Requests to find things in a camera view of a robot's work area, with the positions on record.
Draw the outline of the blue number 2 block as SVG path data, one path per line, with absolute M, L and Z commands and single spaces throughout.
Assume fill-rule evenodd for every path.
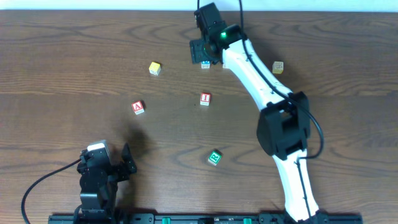
M 209 69 L 211 66 L 211 62 L 210 61 L 202 61 L 201 62 L 201 69 Z

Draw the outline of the red letter I block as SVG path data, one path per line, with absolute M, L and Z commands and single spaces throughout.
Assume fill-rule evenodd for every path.
M 203 106 L 209 106 L 211 101 L 211 94 L 210 93 L 201 93 L 200 96 L 200 104 Z

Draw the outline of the red letter A block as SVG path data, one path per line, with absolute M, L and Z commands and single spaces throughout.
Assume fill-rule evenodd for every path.
M 133 112 L 138 115 L 145 112 L 144 102 L 142 100 L 135 101 L 131 104 Z

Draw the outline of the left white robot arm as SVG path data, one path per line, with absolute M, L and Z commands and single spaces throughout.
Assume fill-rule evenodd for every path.
M 137 172 L 129 144 L 125 144 L 122 160 L 113 165 L 105 140 L 90 144 L 80 154 L 77 171 L 80 178 L 81 217 L 74 223 L 119 223 L 121 215 L 116 211 L 118 183 L 129 180 Z

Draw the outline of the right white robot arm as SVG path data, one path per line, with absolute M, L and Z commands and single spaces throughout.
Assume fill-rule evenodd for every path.
M 315 223 L 319 207 L 307 172 L 310 125 L 322 129 L 309 111 L 303 92 L 293 93 L 264 65 L 244 31 L 244 24 L 227 25 L 215 4 L 194 12 L 201 38 L 190 41 L 193 63 L 222 63 L 253 98 L 259 110 L 257 139 L 273 158 L 285 195 L 285 211 L 292 223 Z

